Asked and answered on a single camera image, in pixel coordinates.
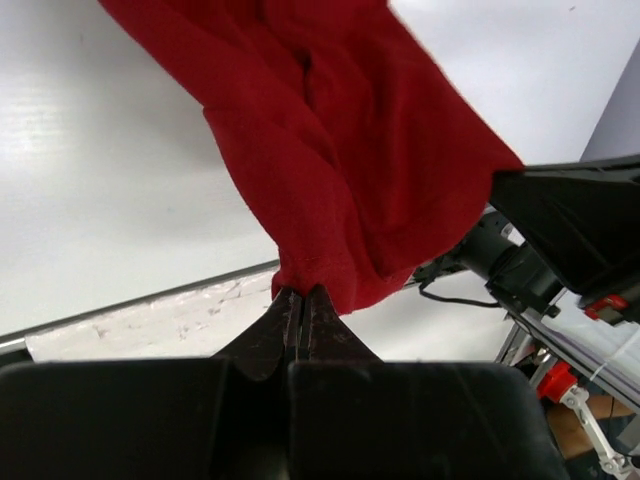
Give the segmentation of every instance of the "towel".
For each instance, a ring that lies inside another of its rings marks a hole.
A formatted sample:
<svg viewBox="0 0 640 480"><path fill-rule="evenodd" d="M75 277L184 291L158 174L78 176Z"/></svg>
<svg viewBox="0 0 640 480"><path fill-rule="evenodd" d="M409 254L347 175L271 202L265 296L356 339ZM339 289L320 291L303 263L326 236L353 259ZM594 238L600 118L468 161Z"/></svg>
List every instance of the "towel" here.
<svg viewBox="0 0 640 480"><path fill-rule="evenodd" d="M464 237L495 171L522 168L386 1L100 2L202 104L278 245L274 294L375 304Z"/></svg>

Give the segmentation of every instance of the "red plastic part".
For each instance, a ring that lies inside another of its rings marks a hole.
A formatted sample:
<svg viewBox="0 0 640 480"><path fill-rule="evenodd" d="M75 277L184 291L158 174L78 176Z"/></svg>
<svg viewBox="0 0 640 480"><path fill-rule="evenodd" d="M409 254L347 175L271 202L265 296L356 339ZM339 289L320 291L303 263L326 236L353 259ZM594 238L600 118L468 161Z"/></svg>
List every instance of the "red plastic part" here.
<svg viewBox="0 0 640 480"><path fill-rule="evenodd" d="M570 368L566 362L556 363L538 385L538 398L547 397L554 403L560 403L564 394L578 383Z"/></svg>
<svg viewBox="0 0 640 480"><path fill-rule="evenodd" d="M627 302L620 295L607 295L606 297L588 306L585 309L584 313L592 320L598 320L600 318L600 310L604 308L611 307L614 310L624 310L628 306L629 302Z"/></svg>

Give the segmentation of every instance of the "red fabric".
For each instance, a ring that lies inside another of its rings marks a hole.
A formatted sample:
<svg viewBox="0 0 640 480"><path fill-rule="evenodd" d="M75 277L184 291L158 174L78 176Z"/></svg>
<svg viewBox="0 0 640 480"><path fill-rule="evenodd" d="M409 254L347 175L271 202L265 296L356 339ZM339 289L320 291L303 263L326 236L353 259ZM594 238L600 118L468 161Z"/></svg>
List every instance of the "red fabric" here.
<svg viewBox="0 0 640 480"><path fill-rule="evenodd" d="M274 291L372 305L465 235L494 171L521 168L386 1L100 1L203 105L280 249Z"/></svg>

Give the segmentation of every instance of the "red cloth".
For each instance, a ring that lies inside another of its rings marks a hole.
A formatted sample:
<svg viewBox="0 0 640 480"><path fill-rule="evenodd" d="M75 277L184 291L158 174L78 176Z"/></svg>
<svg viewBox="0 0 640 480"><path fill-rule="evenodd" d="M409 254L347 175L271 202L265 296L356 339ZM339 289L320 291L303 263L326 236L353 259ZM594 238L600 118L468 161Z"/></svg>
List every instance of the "red cloth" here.
<svg viewBox="0 0 640 480"><path fill-rule="evenodd" d="M278 244L274 291L340 313L401 288L521 168L383 0L100 0L204 107Z"/></svg>

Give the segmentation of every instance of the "table surface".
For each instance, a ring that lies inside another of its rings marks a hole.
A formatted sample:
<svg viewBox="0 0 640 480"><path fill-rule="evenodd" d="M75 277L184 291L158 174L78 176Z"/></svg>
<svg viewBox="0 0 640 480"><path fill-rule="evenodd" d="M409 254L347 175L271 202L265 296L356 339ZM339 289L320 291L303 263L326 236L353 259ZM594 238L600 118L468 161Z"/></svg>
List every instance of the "table surface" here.
<svg viewBox="0 0 640 480"><path fill-rule="evenodd" d="M531 164L580 158L640 38L635 0L392 3ZM97 2L0 11L0 336L276 258L199 105Z"/></svg>

